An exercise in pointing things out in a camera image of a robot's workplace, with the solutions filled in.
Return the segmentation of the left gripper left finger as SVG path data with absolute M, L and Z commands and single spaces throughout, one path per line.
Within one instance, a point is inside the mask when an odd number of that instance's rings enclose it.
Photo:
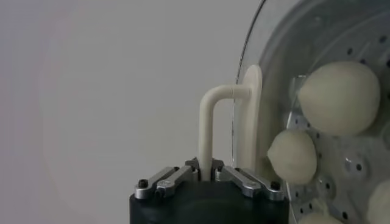
M 133 194 L 139 200 L 148 200 L 156 192 L 162 197 L 170 197 L 183 182 L 198 180 L 199 163 L 197 158 L 193 158 L 185 161 L 182 167 L 165 167 L 149 179 L 140 179 Z

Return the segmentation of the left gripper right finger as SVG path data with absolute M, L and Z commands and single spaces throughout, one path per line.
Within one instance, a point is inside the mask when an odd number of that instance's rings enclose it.
M 225 166 L 221 160 L 212 160 L 212 179 L 234 183 L 246 197 L 254 198 L 262 194 L 271 201 L 283 201 L 285 199 L 281 184 L 278 181 L 269 181 L 249 169 Z

